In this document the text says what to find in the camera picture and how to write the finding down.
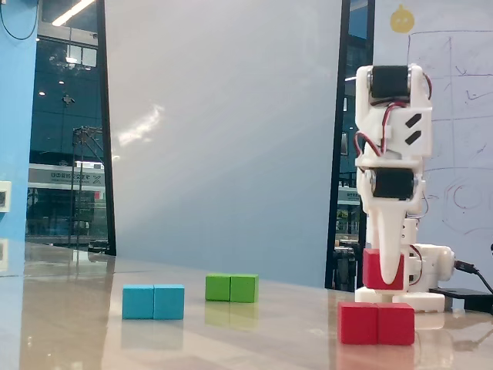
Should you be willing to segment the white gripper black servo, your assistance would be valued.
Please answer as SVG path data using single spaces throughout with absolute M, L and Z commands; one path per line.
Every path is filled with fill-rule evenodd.
M 367 213 L 367 241 L 371 244 L 364 252 L 364 286 L 402 289 L 401 231 L 406 213 L 422 211 L 424 160 L 398 153 L 367 153 L 356 159 L 356 168 L 357 192 Z

